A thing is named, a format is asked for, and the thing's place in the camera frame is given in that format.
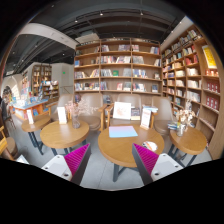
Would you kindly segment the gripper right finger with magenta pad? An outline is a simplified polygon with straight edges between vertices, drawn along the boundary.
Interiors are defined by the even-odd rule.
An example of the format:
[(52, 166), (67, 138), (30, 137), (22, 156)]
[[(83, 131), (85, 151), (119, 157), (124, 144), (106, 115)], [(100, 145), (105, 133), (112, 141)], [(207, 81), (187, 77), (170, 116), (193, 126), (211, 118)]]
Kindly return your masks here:
[(168, 154), (158, 155), (135, 143), (132, 144), (132, 154), (144, 185), (182, 169), (182, 166)]

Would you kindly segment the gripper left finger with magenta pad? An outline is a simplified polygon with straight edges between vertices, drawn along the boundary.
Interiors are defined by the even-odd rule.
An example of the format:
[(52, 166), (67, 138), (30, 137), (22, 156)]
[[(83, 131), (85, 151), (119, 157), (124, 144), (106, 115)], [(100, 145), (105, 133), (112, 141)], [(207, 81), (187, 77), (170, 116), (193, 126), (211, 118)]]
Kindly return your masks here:
[(66, 156), (54, 156), (42, 169), (79, 185), (82, 181), (90, 155), (91, 146), (90, 144), (86, 144)]

